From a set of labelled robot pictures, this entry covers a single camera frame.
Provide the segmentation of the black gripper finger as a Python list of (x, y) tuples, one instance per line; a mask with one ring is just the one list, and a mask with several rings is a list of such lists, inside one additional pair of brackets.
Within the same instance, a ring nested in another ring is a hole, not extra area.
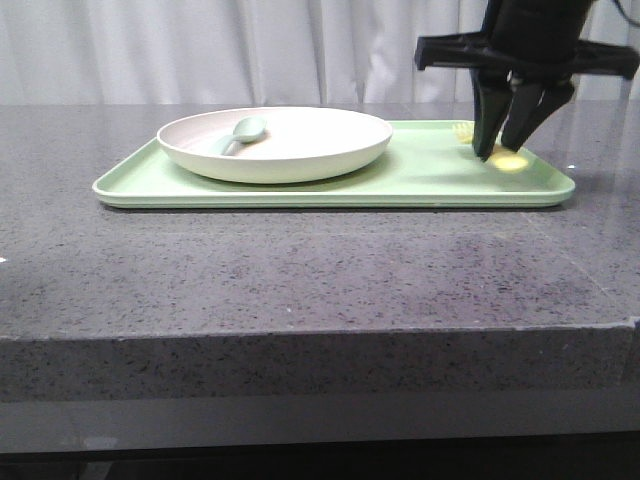
[(574, 94), (570, 79), (550, 83), (521, 81), (512, 85), (513, 98), (502, 130), (501, 145), (518, 151), (534, 131)]
[(513, 99), (509, 70), (472, 69), (474, 130), (472, 147), (477, 157), (487, 160), (493, 152), (500, 128)]

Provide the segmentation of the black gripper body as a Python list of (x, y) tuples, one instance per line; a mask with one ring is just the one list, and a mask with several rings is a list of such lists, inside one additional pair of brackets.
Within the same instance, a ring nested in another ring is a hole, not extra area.
[(419, 70), (488, 69), (524, 77), (612, 75), (631, 80), (639, 68), (632, 47), (580, 38), (591, 1), (490, 1), (480, 30), (417, 40)]

